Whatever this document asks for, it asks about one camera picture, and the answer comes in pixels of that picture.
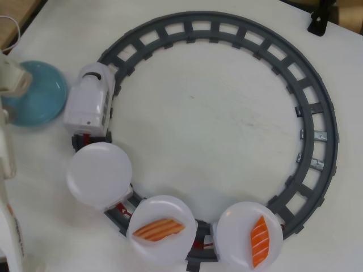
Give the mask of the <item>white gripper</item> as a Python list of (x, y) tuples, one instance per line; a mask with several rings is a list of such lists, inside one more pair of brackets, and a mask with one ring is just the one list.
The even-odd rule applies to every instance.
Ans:
[(22, 69), (1, 53), (1, 94), (20, 95), (22, 77)]

